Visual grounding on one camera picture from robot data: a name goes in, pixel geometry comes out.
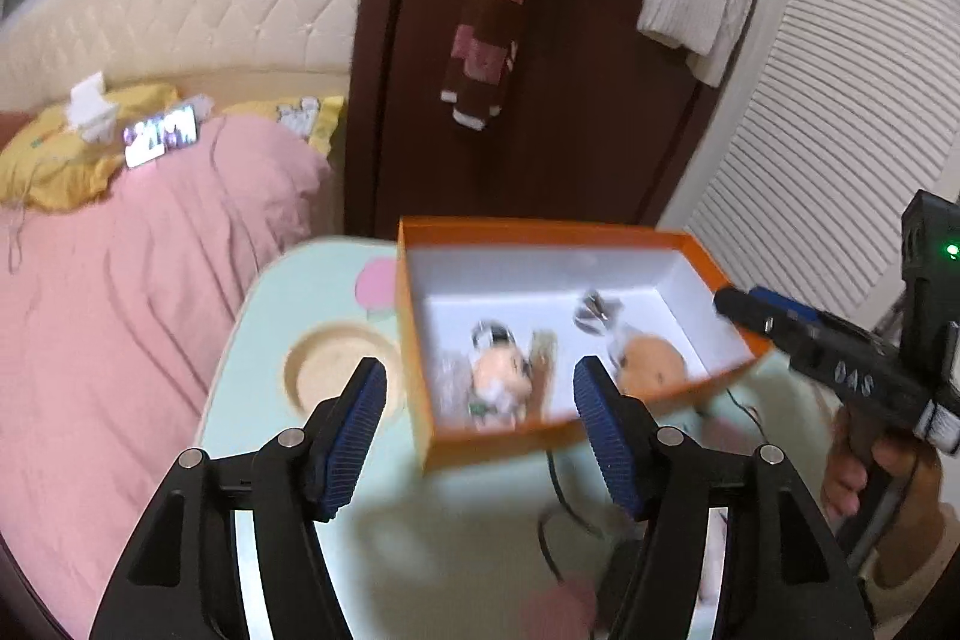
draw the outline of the wrist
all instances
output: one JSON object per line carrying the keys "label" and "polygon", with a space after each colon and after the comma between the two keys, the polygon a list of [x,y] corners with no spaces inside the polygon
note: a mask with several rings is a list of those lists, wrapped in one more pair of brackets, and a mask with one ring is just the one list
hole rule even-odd
{"label": "wrist", "polygon": [[894,525],[877,544],[874,581],[884,589],[897,588],[909,581],[930,561],[944,538],[946,522],[936,512],[909,525]]}

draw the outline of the sweater sleeve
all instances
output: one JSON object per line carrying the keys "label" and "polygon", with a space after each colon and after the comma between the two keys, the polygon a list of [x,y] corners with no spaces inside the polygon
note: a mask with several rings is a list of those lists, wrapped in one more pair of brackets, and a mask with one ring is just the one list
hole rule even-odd
{"label": "sweater sleeve", "polygon": [[949,504],[941,504],[944,514],[944,536],[928,562],[920,567],[908,581],[896,588],[881,588],[877,585],[877,557],[867,563],[864,570],[867,599],[877,616],[877,640],[894,637],[896,632],[913,612],[920,607],[933,586],[944,574],[950,560],[960,547],[960,521]]}

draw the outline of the yellow pillow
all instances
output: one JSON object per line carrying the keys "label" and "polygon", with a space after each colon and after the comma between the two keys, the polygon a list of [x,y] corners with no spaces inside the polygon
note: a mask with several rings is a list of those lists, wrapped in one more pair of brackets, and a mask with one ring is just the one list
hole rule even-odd
{"label": "yellow pillow", "polygon": [[[119,104],[117,134],[132,122],[179,102],[173,85],[137,85],[109,92]],[[41,112],[0,151],[0,203],[21,204],[47,212],[69,212],[107,191],[110,177],[123,165],[120,143],[84,142],[66,128],[66,108]]]}
{"label": "yellow pillow", "polygon": [[[303,97],[296,98],[277,98],[274,101],[243,101],[234,104],[232,107],[224,109],[224,115],[259,115],[271,121],[280,121],[280,107],[293,107],[294,110],[301,108]],[[320,155],[330,154],[330,139],[333,132],[337,130],[344,108],[347,106],[347,100],[342,95],[330,95],[320,100],[320,111],[317,113],[317,119],[313,121],[313,128],[307,139],[307,144],[314,148]]]}

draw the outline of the device handle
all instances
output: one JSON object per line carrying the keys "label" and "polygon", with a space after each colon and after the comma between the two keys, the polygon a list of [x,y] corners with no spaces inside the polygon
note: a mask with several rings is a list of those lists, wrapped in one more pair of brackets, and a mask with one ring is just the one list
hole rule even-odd
{"label": "device handle", "polygon": [[885,431],[881,421],[850,408],[848,443],[853,455],[867,467],[867,486],[860,492],[858,513],[843,520],[834,531],[847,565],[855,573],[896,519],[910,486],[909,477],[893,477],[874,461],[872,447]]}

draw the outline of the smartphone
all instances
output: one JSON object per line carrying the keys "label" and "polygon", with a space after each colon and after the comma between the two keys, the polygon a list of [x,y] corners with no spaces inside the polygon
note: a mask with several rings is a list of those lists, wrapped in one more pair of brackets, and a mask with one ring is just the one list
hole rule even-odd
{"label": "smartphone", "polygon": [[176,150],[193,145],[197,140],[197,116],[193,107],[186,104],[147,121],[139,121],[124,129],[124,155],[127,166],[138,167],[167,150]]}

